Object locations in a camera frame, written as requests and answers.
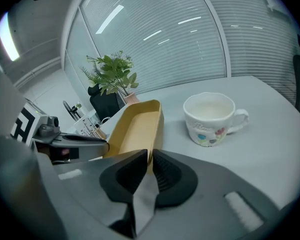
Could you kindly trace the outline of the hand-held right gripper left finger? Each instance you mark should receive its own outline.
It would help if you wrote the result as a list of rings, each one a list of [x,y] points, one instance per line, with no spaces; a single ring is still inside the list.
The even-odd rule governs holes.
[[[54,237],[135,238],[133,195],[146,174],[148,151],[53,165],[36,155],[39,175],[50,207]]]

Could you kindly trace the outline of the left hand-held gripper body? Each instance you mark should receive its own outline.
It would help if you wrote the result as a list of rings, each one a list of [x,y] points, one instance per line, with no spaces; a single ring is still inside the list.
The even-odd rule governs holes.
[[[48,155],[53,164],[63,162],[63,149],[52,146],[61,133],[59,120],[27,100],[11,129],[10,137],[24,143],[35,154]]]

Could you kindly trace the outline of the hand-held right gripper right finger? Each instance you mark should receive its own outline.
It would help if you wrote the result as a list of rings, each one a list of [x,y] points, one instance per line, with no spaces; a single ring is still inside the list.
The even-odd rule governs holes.
[[[263,192],[221,165],[159,149],[152,161],[159,194],[139,240],[256,240],[279,217]]]

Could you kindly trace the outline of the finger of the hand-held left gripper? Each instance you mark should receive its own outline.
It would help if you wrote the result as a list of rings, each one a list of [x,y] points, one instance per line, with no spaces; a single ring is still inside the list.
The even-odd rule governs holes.
[[[109,151],[106,140],[79,134],[61,133],[52,141],[52,160],[82,162],[99,158]]]

